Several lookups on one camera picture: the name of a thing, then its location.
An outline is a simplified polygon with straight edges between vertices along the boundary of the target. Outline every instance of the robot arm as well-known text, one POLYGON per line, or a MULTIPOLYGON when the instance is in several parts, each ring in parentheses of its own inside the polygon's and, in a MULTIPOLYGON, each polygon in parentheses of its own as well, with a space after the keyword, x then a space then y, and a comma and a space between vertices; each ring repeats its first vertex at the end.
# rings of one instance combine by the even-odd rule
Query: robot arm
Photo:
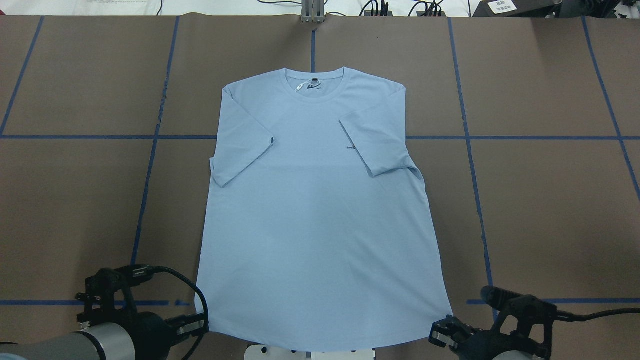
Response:
POLYGON ((485 286, 482 300, 500 313, 491 330, 475 329, 453 316, 433 323, 429 342, 446 347, 460 360, 524 360, 551 358, 554 321, 585 322, 604 316, 640 313, 640 309, 617 309, 591 315, 575 315, 560 311, 557 306, 532 295, 485 286), (508 316, 518 320, 516 330, 501 333, 508 316), (544 326, 544 340, 537 343, 529 338, 533 325, 544 326))
POLYGON ((148 265, 103 268, 84 283, 86 293, 76 295, 84 302, 84 312, 77 316, 80 331, 33 345, 5 343, 0 345, 0 354, 26 360, 164 360, 172 346, 198 336, 185 357, 188 359, 209 331, 209 310, 202 292, 175 270, 148 265), (154 313, 139 313, 131 288, 151 280, 158 272, 168 272, 186 282, 200 297, 205 311, 167 320, 154 313), (125 298, 121 309, 115 307, 118 291, 125 298))

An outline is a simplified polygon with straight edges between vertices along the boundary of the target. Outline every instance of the metal clamp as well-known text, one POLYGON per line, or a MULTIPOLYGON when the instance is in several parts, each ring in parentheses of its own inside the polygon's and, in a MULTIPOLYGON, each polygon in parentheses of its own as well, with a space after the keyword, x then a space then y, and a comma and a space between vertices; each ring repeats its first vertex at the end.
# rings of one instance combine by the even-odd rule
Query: metal clamp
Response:
POLYGON ((301 0, 302 22, 324 22, 324 0, 301 0))

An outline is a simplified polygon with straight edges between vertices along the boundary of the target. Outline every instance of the white bracket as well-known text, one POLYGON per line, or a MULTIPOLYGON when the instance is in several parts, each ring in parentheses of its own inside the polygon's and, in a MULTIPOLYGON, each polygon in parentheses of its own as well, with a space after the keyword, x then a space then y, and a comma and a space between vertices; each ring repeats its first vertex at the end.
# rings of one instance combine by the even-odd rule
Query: white bracket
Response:
POLYGON ((324 0, 301 0, 302 22, 324 22, 324 0))
POLYGON ((375 360, 372 349, 347 352, 293 352, 279 347, 252 345, 244 352, 244 360, 375 360))

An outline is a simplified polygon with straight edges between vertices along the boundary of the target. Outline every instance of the t-shirt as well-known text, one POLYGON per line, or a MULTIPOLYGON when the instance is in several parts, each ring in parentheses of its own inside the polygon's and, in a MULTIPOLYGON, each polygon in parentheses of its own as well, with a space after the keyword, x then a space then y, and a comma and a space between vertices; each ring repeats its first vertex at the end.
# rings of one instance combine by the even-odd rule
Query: t-shirt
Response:
POLYGON ((27 359, 23 358, 22 356, 18 356, 18 355, 1 353, 0 354, 0 360, 27 360, 27 359))
POLYGON ((405 92, 349 68, 223 89, 197 281, 211 331, 348 351, 451 314, 405 92))

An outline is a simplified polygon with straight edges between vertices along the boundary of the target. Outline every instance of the black cable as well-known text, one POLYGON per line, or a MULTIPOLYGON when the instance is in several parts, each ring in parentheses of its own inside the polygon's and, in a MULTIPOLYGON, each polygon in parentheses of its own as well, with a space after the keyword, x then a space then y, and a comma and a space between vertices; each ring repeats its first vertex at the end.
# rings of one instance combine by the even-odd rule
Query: black cable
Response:
POLYGON ((258 2, 261 3, 261 4, 296 4, 296 5, 302 5, 302 3, 299 3, 297 1, 290 1, 290 0, 281 0, 281 1, 258 0, 258 2))
POLYGON ((436 11, 438 12, 436 14, 437 17, 441 17, 442 16, 442 6, 440 6, 440 4, 442 4, 442 1, 444 1, 444 0, 440 0, 440 2, 436 4, 438 6, 437 9, 436 9, 436 11))
MULTIPOLYGON (((200 291, 200 289, 198 289, 198 286, 196 286, 196 284, 191 282, 191 280, 189 280, 186 276, 184 276, 184 275, 180 274, 179 272, 175 271, 174 269, 168 268, 166 266, 154 266, 153 267, 153 272, 154 273, 166 272, 167 274, 171 274, 171 275, 175 276, 176 278, 178 278, 179 280, 181 280, 182 282, 184 282, 185 284, 187 284, 191 289, 193 289, 193 291, 196 292, 196 294, 198 294, 198 297, 200 298, 200 302, 202 303, 202 309, 204 310, 204 316, 205 316, 205 318, 204 318, 204 328, 207 329, 207 331, 208 331, 209 330, 209 307, 207 306, 207 300, 204 298, 204 294, 202 293, 202 291, 200 291)), ((191 346, 191 349, 182 358, 182 360, 188 360, 191 357, 191 355, 193 355, 193 352, 196 350, 196 348, 198 347, 200 342, 202 342, 202 338, 204 338, 204 335, 205 334, 202 334, 202 335, 198 336, 196 341, 191 346)))
POLYGON ((422 16, 428 16, 427 13, 429 13, 431 9, 434 9, 434 11, 436 12, 438 11, 438 9, 442 11, 442 8, 440 7, 440 3, 436 3, 435 1, 433 1, 432 3, 429 3, 427 1, 416 1, 413 7, 411 8, 411 10, 409 11, 409 15, 407 15, 407 17, 411 16, 411 14, 413 14, 413 9, 415 9, 415 7, 420 4, 424 4, 424 14, 422 14, 422 16))
POLYGON ((603 318, 605 316, 620 315, 620 314, 640 314, 640 307, 631 307, 627 309, 607 310, 599 313, 589 315, 573 315, 569 322, 586 322, 589 320, 603 318))
POLYGON ((378 5, 378 0, 369 0, 366 4, 364 4, 364 6, 362 7, 362 11, 360 11, 360 14, 358 14, 358 16, 362 16, 362 14, 364 14, 364 10, 367 8, 367 5, 371 4, 371 16, 373 16, 373 3, 376 3, 376 6, 378 5))

